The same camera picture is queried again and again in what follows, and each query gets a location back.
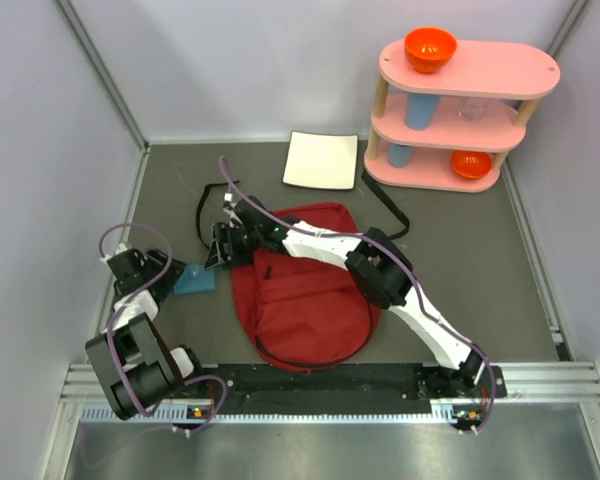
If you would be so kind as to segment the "blue snap wallet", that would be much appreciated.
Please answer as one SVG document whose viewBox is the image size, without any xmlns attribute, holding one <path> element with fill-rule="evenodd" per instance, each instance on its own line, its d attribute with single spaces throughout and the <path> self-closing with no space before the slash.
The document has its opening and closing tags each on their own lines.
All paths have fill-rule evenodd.
<svg viewBox="0 0 600 480">
<path fill-rule="evenodd" d="M 175 295 L 210 293 L 215 290 L 214 270 L 206 270 L 202 265 L 191 264 L 185 268 L 174 285 Z"/>
</svg>

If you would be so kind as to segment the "red student backpack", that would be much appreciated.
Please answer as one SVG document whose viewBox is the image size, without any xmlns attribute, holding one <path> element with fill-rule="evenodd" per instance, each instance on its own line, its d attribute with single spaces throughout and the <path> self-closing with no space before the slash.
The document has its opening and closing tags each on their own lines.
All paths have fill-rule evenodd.
<svg viewBox="0 0 600 480">
<path fill-rule="evenodd" d="M 357 229 L 347 207 L 336 202 L 273 214 L 334 231 Z M 244 332 L 258 355 L 281 370 L 307 372 L 339 365 L 362 350 L 378 327 L 380 309 L 337 267 L 261 248 L 252 264 L 228 270 Z"/>
</svg>

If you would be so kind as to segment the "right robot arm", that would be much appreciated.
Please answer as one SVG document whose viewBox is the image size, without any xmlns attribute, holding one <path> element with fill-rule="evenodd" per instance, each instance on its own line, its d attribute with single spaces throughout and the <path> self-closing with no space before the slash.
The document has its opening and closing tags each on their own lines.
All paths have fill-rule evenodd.
<svg viewBox="0 0 600 480">
<path fill-rule="evenodd" d="M 261 248 L 338 267 L 351 275 L 367 301 L 394 314 L 418 335 L 447 370 L 447 384 L 454 393 L 472 394 L 482 385 L 483 374 L 495 379 L 486 354 L 436 309 L 411 264 L 381 230 L 345 233 L 299 218 L 279 218 L 253 197 L 235 202 L 230 194 L 225 196 L 224 211 L 229 221 L 211 227 L 207 269 L 243 266 Z"/>
</svg>

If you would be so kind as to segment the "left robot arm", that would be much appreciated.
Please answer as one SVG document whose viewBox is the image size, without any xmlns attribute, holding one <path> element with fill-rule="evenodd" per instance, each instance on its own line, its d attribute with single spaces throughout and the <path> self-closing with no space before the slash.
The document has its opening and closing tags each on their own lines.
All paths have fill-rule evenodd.
<svg viewBox="0 0 600 480">
<path fill-rule="evenodd" d="M 115 279 L 116 318 L 85 351 L 115 415 L 128 420 L 178 391 L 200 394 L 207 374 L 195 353 L 184 345 L 170 350 L 153 324 L 186 264 L 124 243 L 105 263 Z"/>
</svg>

